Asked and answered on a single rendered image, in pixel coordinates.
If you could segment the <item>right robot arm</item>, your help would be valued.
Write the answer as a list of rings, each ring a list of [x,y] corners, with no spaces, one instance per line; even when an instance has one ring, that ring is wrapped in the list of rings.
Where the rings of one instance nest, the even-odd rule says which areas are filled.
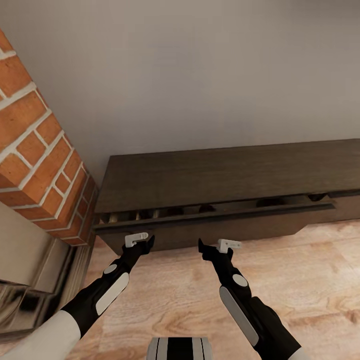
[[[284,327],[278,314],[258,296],[252,297],[249,283],[232,264],[232,248],[241,249],[241,241],[219,239],[216,245],[204,245],[198,239],[198,252],[212,261],[221,287],[219,294],[234,320],[262,360],[314,360]]]

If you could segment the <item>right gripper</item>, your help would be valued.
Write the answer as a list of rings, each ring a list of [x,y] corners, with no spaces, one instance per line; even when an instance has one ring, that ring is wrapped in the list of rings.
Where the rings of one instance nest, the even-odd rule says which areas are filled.
[[[216,249],[216,245],[204,245],[201,238],[198,239],[198,252],[202,253],[202,258],[207,261],[212,261],[214,268],[217,268],[218,264],[223,261],[229,261],[232,263],[233,250],[228,248],[227,253],[220,253]]]

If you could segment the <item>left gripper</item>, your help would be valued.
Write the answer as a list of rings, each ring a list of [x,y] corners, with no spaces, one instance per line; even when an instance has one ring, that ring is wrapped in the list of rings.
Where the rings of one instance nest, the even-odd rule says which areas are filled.
[[[153,235],[150,240],[136,241],[136,244],[132,247],[126,247],[126,244],[122,246],[123,254],[130,254],[135,259],[135,263],[138,261],[141,255],[147,255],[150,249],[154,246],[155,236]]]

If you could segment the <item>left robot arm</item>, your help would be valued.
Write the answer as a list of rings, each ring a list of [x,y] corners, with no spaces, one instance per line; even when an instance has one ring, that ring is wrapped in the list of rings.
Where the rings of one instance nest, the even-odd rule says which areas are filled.
[[[88,287],[34,330],[0,360],[65,360],[95,321],[128,286],[130,272],[141,255],[147,255],[154,246],[147,232],[127,235],[123,254],[107,267]]]

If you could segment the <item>pillar candle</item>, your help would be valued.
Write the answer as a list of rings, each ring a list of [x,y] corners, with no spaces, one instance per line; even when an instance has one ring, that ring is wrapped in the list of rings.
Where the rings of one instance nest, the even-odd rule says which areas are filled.
[[[212,207],[212,205],[202,205],[199,208],[198,213],[211,213],[211,212],[216,212],[216,210],[214,209],[214,207]]]
[[[277,198],[272,199],[259,199],[256,203],[255,207],[269,207],[269,206],[276,206],[278,204],[279,200]]]
[[[183,207],[170,208],[167,210],[168,217],[183,216],[183,215],[184,215]]]

